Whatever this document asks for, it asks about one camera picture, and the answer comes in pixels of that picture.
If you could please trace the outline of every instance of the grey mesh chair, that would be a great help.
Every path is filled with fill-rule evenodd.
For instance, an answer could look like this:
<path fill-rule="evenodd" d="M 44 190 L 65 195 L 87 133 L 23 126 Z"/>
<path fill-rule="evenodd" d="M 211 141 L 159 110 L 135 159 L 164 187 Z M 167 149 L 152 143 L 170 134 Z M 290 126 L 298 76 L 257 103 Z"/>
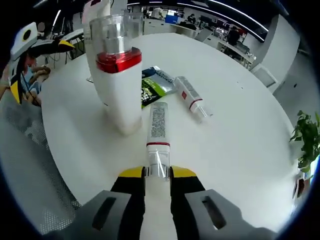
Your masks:
<path fill-rule="evenodd" d="M 41 233 L 70 224 L 81 207 L 49 151 L 41 108 L 17 104 L 6 91 L 0 101 L 0 164 L 22 211 Z"/>

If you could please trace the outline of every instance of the red label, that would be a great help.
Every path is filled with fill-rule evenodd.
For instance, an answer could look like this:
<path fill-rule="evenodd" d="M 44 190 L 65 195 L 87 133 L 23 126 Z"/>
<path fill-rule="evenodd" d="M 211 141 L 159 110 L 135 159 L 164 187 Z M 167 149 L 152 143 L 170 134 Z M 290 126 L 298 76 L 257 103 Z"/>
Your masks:
<path fill-rule="evenodd" d="M 185 91 L 183 91 L 181 95 L 182 95 L 183 99 L 186 100 L 187 94 L 185 93 Z"/>

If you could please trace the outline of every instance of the white round table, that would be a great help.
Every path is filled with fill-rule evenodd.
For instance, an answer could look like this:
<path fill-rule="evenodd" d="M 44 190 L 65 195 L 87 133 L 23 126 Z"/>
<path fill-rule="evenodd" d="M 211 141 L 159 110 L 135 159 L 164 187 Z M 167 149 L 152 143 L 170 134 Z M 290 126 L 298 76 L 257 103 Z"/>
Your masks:
<path fill-rule="evenodd" d="M 150 34 L 133 45 L 142 51 L 143 69 L 158 66 L 187 77 L 213 112 L 209 122 L 197 124 L 179 96 L 162 99 L 168 103 L 170 163 L 194 171 L 251 225 L 278 231 L 290 217 L 297 165 L 289 147 L 293 127 L 274 96 L 239 63 L 183 35 Z M 121 136 L 88 77 L 83 55 L 53 73 L 41 97 L 49 148 L 81 204 L 110 190 L 123 170 L 147 163 L 150 116 L 150 107 L 144 108 L 142 128 Z"/>

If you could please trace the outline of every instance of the white cylindrical container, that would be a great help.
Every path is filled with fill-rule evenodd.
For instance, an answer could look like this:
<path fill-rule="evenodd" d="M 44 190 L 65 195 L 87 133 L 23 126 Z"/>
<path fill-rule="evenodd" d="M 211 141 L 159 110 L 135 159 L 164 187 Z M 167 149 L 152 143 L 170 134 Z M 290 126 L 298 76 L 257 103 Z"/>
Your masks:
<path fill-rule="evenodd" d="M 93 83 L 110 119 L 124 135 L 134 133 L 142 125 L 142 54 L 132 47 L 132 24 L 130 14 L 90 22 L 96 53 Z"/>
<path fill-rule="evenodd" d="M 174 83 L 178 89 L 177 93 L 198 121 L 203 122 L 207 117 L 212 116 L 212 114 L 206 110 L 202 97 L 200 97 L 184 76 L 177 76 Z"/>
<path fill-rule="evenodd" d="M 149 167 L 146 177 L 154 176 L 169 180 L 170 141 L 168 133 L 168 105 L 154 102 L 150 109 L 150 122 L 146 142 Z"/>
<path fill-rule="evenodd" d="M 95 75 L 97 67 L 96 53 L 94 51 L 91 38 L 90 21 L 108 15 L 110 15 L 110 0 L 91 0 L 87 2 L 83 7 L 81 23 L 83 26 L 83 38 L 86 60 L 88 62 L 91 76 Z"/>

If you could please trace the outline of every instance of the potted plant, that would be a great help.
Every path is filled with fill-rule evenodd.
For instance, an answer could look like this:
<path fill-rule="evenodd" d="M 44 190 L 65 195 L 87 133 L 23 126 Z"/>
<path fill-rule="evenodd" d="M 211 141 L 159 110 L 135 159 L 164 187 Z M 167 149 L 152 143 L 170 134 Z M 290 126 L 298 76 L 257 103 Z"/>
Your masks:
<path fill-rule="evenodd" d="M 302 156 L 298 158 L 298 167 L 304 173 L 310 170 L 310 163 L 312 163 L 320 153 L 320 118 L 315 113 L 316 122 L 311 121 L 311 116 L 305 114 L 301 110 L 298 112 L 299 119 L 294 128 L 294 135 L 290 138 L 291 141 L 303 141 L 301 148 Z"/>

